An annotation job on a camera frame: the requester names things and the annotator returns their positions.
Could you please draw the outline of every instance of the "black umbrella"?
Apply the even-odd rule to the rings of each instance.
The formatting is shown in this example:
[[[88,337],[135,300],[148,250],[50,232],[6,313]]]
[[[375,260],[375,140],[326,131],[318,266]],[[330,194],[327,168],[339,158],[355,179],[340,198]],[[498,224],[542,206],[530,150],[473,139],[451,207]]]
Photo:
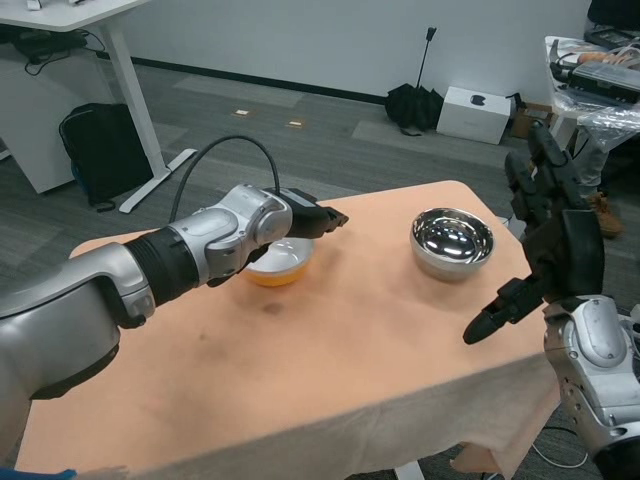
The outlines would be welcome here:
[[[401,87],[391,90],[385,100],[384,106],[387,110],[387,115],[393,122],[398,124],[400,131],[405,135],[415,136],[415,134],[404,130],[412,125],[415,125],[423,132],[438,126],[444,99],[435,90],[429,92],[420,85],[429,44],[433,40],[436,30],[437,28],[430,27],[427,32],[427,46],[424,49],[422,66],[420,67],[420,75],[418,75],[416,86],[405,83]]]

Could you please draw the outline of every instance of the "bowl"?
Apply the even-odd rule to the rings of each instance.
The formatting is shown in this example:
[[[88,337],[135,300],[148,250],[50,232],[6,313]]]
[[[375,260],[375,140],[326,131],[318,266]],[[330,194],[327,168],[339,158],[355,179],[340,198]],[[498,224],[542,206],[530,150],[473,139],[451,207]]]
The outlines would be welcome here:
[[[491,229],[478,217],[455,208],[422,212],[411,227],[411,248],[418,266],[447,282],[473,275],[495,247]]]
[[[244,275],[263,287],[288,285],[304,275],[313,250],[313,240],[284,238],[271,244],[257,262],[247,265]]]

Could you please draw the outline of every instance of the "table leg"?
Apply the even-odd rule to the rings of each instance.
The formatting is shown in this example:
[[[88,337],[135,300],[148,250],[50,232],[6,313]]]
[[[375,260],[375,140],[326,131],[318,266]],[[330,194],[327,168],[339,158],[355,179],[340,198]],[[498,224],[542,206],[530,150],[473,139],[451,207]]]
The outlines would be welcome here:
[[[425,480],[418,462],[411,462],[394,470],[398,480]]]
[[[131,62],[129,48],[124,40],[122,26],[117,18],[110,19],[102,26],[104,42],[109,51],[116,78],[122,89],[133,123],[140,137],[142,148],[149,160],[149,166],[153,172],[153,178],[143,185],[136,193],[128,198],[121,206],[120,211],[131,213],[133,208],[149,195],[156,187],[164,182],[171,173],[191,157],[196,150],[185,150],[178,155],[169,165],[165,165],[158,137],[153,129],[149,110],[144,101],[142,90],[136,72]]]
[[[575,118],[558,117],[556,123],[551,127],[551,135],[558,142],[560,150],[566,150],[569,141],[576,131],[578,121]]]

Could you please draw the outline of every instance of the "white wall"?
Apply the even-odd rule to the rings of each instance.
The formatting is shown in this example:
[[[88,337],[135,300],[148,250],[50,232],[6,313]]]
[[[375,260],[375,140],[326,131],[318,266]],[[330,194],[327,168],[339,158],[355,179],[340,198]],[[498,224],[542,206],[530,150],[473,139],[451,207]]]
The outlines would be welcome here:
[[[155,0],[126,19],[134,56],[384,95],[424,85],[546,102],[545,35],[581,36],[589,0]]]

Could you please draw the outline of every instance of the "black backpack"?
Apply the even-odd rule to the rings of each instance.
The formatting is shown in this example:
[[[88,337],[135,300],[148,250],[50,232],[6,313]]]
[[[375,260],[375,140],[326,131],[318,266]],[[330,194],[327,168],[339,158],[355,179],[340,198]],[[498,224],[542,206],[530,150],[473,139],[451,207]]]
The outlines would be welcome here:
[[[126,105],[89,103],[60,124],[71,171],[98,212],[115,208],[113,197],[153,177]]]

